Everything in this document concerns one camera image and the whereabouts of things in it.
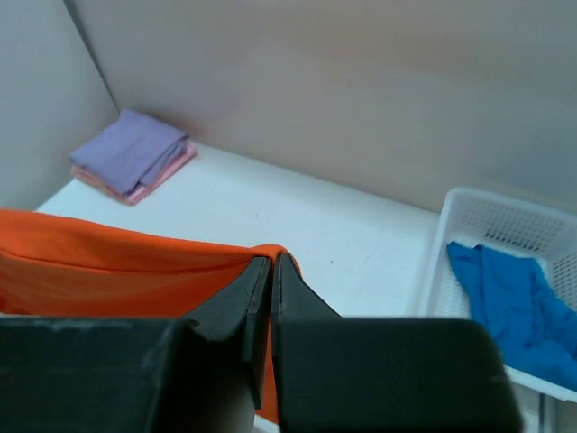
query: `blue cloth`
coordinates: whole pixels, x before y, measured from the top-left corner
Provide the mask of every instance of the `blue cloth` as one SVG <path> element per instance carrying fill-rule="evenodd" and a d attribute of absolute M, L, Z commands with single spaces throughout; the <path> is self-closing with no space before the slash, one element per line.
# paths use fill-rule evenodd
<path fill-rule="evenodd" d="M 555 296 L 536 260 L 455 242 L 447 252 L 472 318 L 504 363 L 577 391 L 577 314 Z"/>
<path fill-rule="evenodd" d="M 187 133 L 152 117 L 124 109 L 116 122 L 70 154 L 118 194 L 150 186 L 186 149 Z"/>

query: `blue towel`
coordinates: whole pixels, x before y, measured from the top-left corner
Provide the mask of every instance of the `blue towel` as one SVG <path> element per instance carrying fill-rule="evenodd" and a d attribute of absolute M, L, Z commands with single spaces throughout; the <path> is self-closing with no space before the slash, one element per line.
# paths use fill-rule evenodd
<path fill-rule="evenodd" d="M 455 242 L 447 252 L 472 318 L 504 363 L 577 391 L 577 314 L 555 296 L 536 260 Z"/>

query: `black object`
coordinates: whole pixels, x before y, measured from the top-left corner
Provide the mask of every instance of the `black object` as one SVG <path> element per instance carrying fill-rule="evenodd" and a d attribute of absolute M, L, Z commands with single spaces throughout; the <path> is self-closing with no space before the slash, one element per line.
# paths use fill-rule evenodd
<path fill-rule="evenodd" d="M 0 431 L 223 430 L 215 387 L 261 405 L 270 283 L 259 257 L 179 319 L 0 320 Z"/>
<path fill-rule="evenodd" d="M 287 255 L 272 299 L 281 431 L 522 431 L 496 346 L 474 322 L 339 318 Z"/>

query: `pink towel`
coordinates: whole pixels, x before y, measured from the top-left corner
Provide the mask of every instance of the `pink towel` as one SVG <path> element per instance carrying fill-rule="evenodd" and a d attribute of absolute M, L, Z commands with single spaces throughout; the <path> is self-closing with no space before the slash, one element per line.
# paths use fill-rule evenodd
<path fill-rule="evenodd" d="M 107 195 L 116 198 L 118 201 L 126 205 L 133 206 L 139 201 L 141 201 L 143 198 L 148 196 L 151 192 L 153 192 L 166 179 L 168 179 L 170 176 L 176 173 L 184 164 L 186 164 L 189 160 L 197 156 L 197 154 L 198 154 L 197 147 L 190 140 L 187 140 L 187 146 L 184 152 L 181 153 L 180 156 L 176 160 L 174 160 L 168 167 L 166 167 L 163 171 L 161 171 L 156 180 L 149 187 L 144 187 L 143 185 L 138 186 L 128 196 L 122 196 L 118 194 L 113 189 L 108 187 L 101 179 L 89 173 L 88 171 L 81 169 L 76 165 L 72 166 L 72 175 L 78 180 L 82 180 L 88 185 L 100 189 Z"/>

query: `white shelf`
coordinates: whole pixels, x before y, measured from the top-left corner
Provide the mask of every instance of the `white shelf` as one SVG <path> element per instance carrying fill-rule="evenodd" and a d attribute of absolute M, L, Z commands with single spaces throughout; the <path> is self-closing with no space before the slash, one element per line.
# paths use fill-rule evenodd
<path fill-rule="evenodd" d="M 339 314 L 416 313 L 437 214 L 214 148 L 199 151 L 135 207 L 72 180 L 39 211 L 181 239 L 282 244 Z M 538 394 L 517 395 L 526 424 L 538 426 Z M 257 419 L 255 432 L 274 431 Z"/>

